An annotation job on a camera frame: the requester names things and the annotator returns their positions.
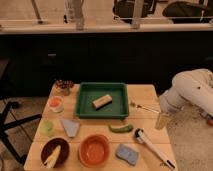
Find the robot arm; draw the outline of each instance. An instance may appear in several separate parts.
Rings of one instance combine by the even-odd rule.
[[[213,73],[207,69],[180,72],[174,76],[172,87],[160,96],[163,112],[174,114],[187,101],[196,104],[213,117]]]

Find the floor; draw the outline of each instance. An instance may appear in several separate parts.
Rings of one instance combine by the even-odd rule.
[[[22,118],[42,113],[47,97],[24,97],[13,98],[12,100],[19,101],[22,104],[21,108],[12,111],[15,117]],[[0,109],[3,106],[3,102],[0,101]],[[198,107],[188,104],[183,111],[174,116],[174,119],[167,126],[179,171],[213,170],[213,128],[206,124],[199,113]],[[24,125],[24,129],[31,139],[33,139],[37,125],[38,121]],[[20,127],[8,131],[8,134],[19,154],[28,152],[31,141]],[[2,143],[0,143],[0,156],[4,161],[4,171],[23,170],[22,165],[13,159]]]
[[[36,0],[36,4],[44,24],[64,24],[64,1]],[[114,0],[84,0],[83,15],[90,24],[125,24],[114,20],[112,8]],[[154,14],[143,18],[143,23],[172,23],[162,16],[167,3],[158,3]],[[37,24],[31,0],[0,0],[0,24],[3,27],[32,26]]]

